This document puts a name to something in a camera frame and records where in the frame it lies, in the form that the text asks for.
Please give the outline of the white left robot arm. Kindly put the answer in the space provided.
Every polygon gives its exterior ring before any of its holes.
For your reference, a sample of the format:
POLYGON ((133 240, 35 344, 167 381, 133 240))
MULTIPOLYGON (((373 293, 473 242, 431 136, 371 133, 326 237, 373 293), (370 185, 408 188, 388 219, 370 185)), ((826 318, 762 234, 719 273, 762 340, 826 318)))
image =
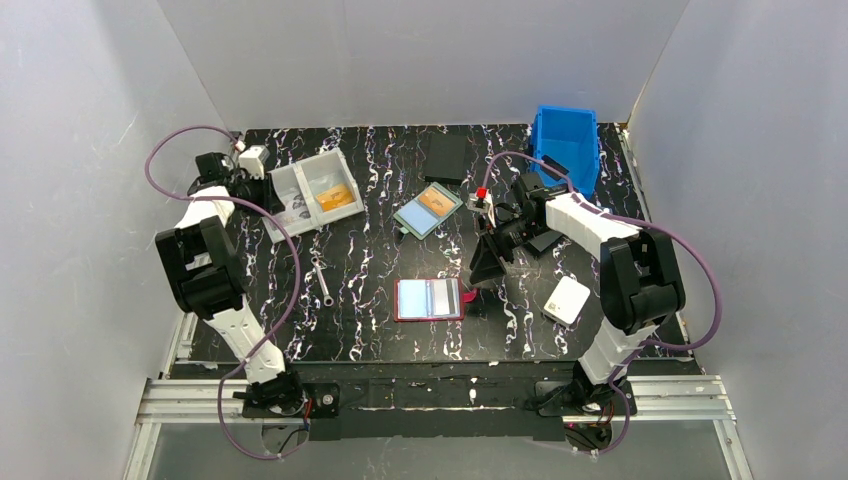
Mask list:
POLYGON ((170 289, 179 308, 213 328, 243 364, 248 386, 233 396, 246 406, 281 414, 306 403, 302 384, 282 351, 266 340, 265 330, 248 306, 242 264, 226 225, 240 205, 231 195, 256 201, 263 180, 234 167, 227 156, 197 156, 199 175, 187 195, 181 220, 155 236, 170 289))

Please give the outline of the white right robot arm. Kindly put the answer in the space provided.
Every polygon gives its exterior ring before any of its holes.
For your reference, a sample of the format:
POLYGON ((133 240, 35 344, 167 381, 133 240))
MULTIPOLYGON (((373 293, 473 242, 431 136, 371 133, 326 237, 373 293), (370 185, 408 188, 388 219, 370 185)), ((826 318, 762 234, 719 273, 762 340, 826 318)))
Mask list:
POLYGON ((548 188, 537 173, 520 176, 511 191, 515 201, 506 207, 506 220, 495 218, 486 189, 469 198, 479 235, 470 262, 471 283, 504 276, 515 250, 542 234, 567 237, 599 263, 604 315, 578 360, 574 381, 589 389, 619 380, 626 374, 627 358, 685 304, 671 235, 634 219, 616 219, 577 191, 548 188))

